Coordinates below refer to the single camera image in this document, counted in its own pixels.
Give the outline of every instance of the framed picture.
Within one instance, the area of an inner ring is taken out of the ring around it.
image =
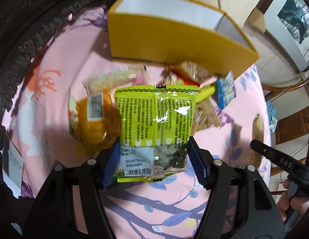
[[[308,0],[273,0],[264,19],[266,30],[283,47],[299,71],[304,71],[309,66]]]

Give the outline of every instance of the barcode label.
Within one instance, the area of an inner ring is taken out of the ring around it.
[[[152,169],[143,168],[137,170],[125,170],[125,176],[151,175]]]
[[[103,120],[103,109],[102,109],[102,93],[88,96],[87,101],[87,120],[97,121]]]

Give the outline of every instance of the silver bolt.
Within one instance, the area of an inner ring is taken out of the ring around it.
[[[59,164],[59,165],[56,165],[54,169],[55,169],[55,171],[58,172],[58,171],[61,171],[63,169],[63,167]]]
[[[251,165],[251,164],[247,166],[247,169],[248,169],[249,171],[251,171],[251,172],[254,172],[254,171],[255,171],[254,165]]]
[[[221,166],[221,165],[223,164],[222,160],[220,160],[220,159],[215,159],[215,160],[213,161],[213,163],[214,163],[215,165],[217,165],[217,166]]]
[[[88,165],[95,165],[96,164],[96,159],[89,159],[88,161],[87,161],[87,164]]]

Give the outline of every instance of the human hand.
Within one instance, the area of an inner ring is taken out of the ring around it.
[[[285,180],[283,182],[283,187],[285,189],[288,189],[289,186],[289,180]],[[281,214],[282,221],[284,222],[286,220],[286,213],[285,211],[289,208],[289,205],[295,209],[298,210],[299,214],[302,216],[307,208],[309,207],[309,198],[305,197],[294,197],[289,202],[289,199],[287,198],[287,191],[284,191],[277,203],[278,211]]]

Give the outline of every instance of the open cardboard box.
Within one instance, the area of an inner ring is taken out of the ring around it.
[[[168,66],[190,60],[237,78],[259,58],[225,11],[197,0],[117,0],[108,28],[116,61]]]

